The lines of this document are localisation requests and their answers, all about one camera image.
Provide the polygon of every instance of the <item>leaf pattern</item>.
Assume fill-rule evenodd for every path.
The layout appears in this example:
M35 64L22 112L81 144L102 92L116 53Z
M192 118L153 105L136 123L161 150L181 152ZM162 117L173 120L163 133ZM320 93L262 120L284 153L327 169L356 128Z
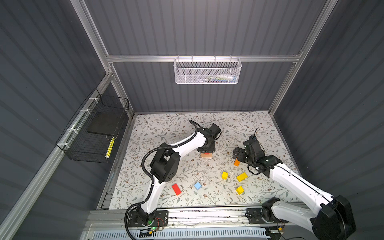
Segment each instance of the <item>leaf pattern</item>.
M175 143L193 133L194 127L188 122L190 119L203 127L215 123L223 133L216 141L212 158L201 158L200 153L194 150L180 160L175 177L161 193L159 207L254 204L271 197L287 202L299 201L286 188L263 174L250 174L246 164L240 163L239 167L233 164L233 149L242 146L258 128L256 136L266 154L275 155L297 172L268 112L144 114L136 118L110 209L126 209L144 199L150 179L141 169L142 157L163 142ZM148 170L152 157L153 154L146 159ZM223 171L228 173L227 180L221 178ZM248 178L238 182L236 177L243 172ZM201 189L195 189L196 182L202 185ZM178 196L172 188L175 183L181 190ZM236 193L239 186L245 190L242 195Z

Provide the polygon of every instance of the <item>robotic arm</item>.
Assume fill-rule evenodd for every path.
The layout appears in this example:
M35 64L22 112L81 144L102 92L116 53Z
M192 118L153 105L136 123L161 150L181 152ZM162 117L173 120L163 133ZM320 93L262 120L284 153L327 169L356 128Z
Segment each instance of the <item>robotic arm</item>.
M244 148L235 148L233 158L273 179L301 199L308 207L302 209L274 197L262 206L265 222L283 219L301 226L320 240L342 240L356 231L351 205L343 196L334 197L315 187L289 169L273 155L265 156L255 135L245 141Z
M176 175L180 159L196 148L199 152L215 151L215 140L221 134L220 128L214 123L209 128L203 128L192 120L189 122L195 126L195 133L171 145L162 143L152 159L150 177L153 181L147 190L146 200L137 208L139 217L148 225L154 219L164 186ZM146 172L144 161L145 159L142 161L142 168Z

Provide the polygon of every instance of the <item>black mounting plate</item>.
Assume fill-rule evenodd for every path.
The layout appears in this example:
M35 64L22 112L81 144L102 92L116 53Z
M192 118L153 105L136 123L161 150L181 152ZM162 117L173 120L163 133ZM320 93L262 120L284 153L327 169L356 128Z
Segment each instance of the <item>black mounting plate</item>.
M261 210L262 210L261 207L259 207L259 208L246 209L246 211L247 211L247 216L251 216L251 217L248 217L249 224L261 224L261 223L287 223L287 222L288 222L288 221L286 221L286 220L280 220L280 219L276 219L276 220L273 221L273 222L266 222L266 221L264 221L263 216L261 215Z
M159 221L160 227L165 227L168 225L168 211L155 211L155 219L152 224L149 226L145 226L145 223L141 220L137 211L131 211L128 214L128 227L157 227L156 218L160 218L162 220Z

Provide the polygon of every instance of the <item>red block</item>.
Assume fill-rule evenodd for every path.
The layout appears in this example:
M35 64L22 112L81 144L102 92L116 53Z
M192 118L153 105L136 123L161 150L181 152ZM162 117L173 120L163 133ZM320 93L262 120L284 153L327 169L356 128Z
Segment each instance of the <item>red block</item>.
M180 188L177 184L172 185L173 191L175 191L176 196L181 193Z

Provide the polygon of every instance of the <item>yellow marker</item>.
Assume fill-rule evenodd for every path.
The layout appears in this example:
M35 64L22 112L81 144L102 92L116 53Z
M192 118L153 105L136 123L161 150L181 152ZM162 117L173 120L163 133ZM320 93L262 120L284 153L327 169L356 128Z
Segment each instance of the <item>yellow marker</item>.
M221 178L222 179L227 179L228 177L228 173L227 172L223 172L223 175L221 175Z
M108 147L108 151L107 151L107 154L105 155L105 158L109 158L109 156L111 155L111 152L112 152L112 147L113 147L113 144L115 142L115 137L112 137L112 140L109 144L109 147Z
M248 176L245 172L243 172L242 174L240 174L239 176L237 176L237 180L239 180L239 182L241 182L242 180L246 179Z
M237 192L239 195L242 194L242 193L244 192L243 187L242 187L242 186L238 187L238 188L236 189L236 192Z

